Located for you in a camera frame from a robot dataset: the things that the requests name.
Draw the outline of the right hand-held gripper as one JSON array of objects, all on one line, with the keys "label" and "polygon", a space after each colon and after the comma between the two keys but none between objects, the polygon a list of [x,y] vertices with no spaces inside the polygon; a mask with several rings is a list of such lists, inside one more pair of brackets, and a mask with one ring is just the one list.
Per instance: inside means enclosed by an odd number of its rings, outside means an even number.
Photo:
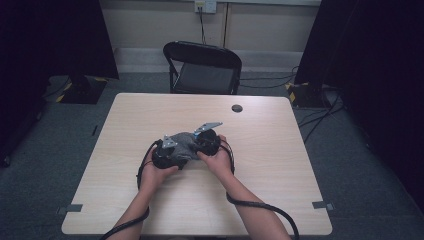
[{"label": "right hand-held gripper", "polygon": [[213,156],[217,153],[221,145],[221,139],[214,131],[214,128],[220,125],[222,125],[222,122],[204,123],[195,130],[202,132],[198,137],[194,136],[198,145],[198,151],[207,156]]}]

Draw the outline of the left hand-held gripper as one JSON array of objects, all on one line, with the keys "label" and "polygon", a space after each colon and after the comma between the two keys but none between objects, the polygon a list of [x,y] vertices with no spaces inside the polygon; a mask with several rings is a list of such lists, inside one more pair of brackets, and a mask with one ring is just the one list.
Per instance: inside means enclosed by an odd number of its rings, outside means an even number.
[{"label": "left hand-held gripper", "polygon": [[153,164],[159,169],[167,169],[177,166],[180,170],[184,168],[187,161],[185,159],[177,159],[172,157],[178,143],[175,142],[170,136],[165,135],[162,139],[157,141],[157,147],[152,153]]}]

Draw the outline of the grey towel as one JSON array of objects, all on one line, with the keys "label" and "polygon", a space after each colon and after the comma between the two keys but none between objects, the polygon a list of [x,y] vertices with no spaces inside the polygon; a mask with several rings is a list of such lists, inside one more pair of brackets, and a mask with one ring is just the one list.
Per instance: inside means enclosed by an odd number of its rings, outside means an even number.
[{"label": "grey towel", "polygon": [[192,133],[182,132],[171,136],[171,139],[176,143],[172,160],[199,160],[197,155],[198,145]]}]

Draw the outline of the person's right hand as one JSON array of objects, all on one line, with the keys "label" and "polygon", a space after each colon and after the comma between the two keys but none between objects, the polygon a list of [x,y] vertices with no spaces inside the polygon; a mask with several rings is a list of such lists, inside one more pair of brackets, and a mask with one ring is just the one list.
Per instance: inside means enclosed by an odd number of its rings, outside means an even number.
[{"label": "person's right hand", "polygon": [[219,138],[221,139],[221,146],[215,155],[208,156],[200,151],[197,152],[197,155],[206,163],[208,169],[219,179],[219,181],[224,184],[234,179],[235,176],[232,173],[229,144],[225,136],[220,135]]}]

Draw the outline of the person's left hand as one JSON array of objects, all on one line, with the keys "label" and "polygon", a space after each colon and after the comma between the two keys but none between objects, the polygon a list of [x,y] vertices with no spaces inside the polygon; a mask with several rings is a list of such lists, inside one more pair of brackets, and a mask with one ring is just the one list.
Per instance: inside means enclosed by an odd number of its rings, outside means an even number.
[{"label": "person's left hand", "polygon": [[150,157],[146,158],[137,174],[138,190],[142,195],[152,196],[166,178],[179,170],[177,166],[167,169],[159,169]]}]

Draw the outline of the black folding chair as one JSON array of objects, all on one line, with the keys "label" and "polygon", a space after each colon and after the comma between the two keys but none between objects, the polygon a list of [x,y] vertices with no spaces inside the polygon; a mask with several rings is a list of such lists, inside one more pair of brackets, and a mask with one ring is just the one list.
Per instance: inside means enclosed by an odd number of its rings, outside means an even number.
[{"label": "black folding chair", "polygon": [[163,47],[169,64],[170,92],[236,95],[242,61],[226,48],[173,41]]}]

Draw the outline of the black yellow-striped stand base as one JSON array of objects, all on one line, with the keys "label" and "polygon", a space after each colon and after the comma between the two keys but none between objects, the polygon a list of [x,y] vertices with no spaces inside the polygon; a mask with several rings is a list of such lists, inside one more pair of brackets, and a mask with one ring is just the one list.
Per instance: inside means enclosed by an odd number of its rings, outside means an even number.
[{"label": "black yellow-striped stand base", "polygon": [[285,85],[288,98],[298,108],[329,108],[330,103],[321,87],[315,88],[309,83]]},{"label": "black yellow-striped stand base", "polygon": [[57,103],[93,104],[95,105],[103,93],[108,81],[104,78],[70,75],[70,82],[57,97]]}]

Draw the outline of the grey tape strip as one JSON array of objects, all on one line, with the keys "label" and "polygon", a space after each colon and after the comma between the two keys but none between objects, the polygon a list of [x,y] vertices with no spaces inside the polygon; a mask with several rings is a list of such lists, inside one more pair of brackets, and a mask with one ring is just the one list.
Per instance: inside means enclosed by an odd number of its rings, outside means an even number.
[{"label": "grey tape strip", "polygon": [[82,207],[82,204],[69,204],[67,206],[59,207],[56,213],[59,215],[66,215],[69,212],[80,212]]},{"label": "grey tape strip", "polygon": [[326,209],[327,211],[333,211],[335,206],[332,202],[326,201],[315,201],[312,203],[314,209]]}]

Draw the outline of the black curtain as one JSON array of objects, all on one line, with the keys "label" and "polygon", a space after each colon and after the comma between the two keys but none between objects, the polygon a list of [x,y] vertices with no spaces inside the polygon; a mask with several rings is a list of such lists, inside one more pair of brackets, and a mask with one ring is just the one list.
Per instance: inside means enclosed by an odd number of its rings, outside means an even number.
[{"label": "black curtain", "polygon": [[295,81],[341,89],[424,212],[424,0],[321,0]]},{"label": "black curtain", "polygon": [[100,0],[0,0],[0,167],[70,75],[118,77]]}]

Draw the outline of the white wall socket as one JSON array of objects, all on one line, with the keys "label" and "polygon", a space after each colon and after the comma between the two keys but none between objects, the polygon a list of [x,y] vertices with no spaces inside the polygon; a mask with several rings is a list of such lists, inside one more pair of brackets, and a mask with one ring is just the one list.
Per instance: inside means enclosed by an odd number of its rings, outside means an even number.
[{"label": "white wall socket", "polygon": [[216,0],[195,0],[194,10],[196,13],[215,14],[217,11]]}]

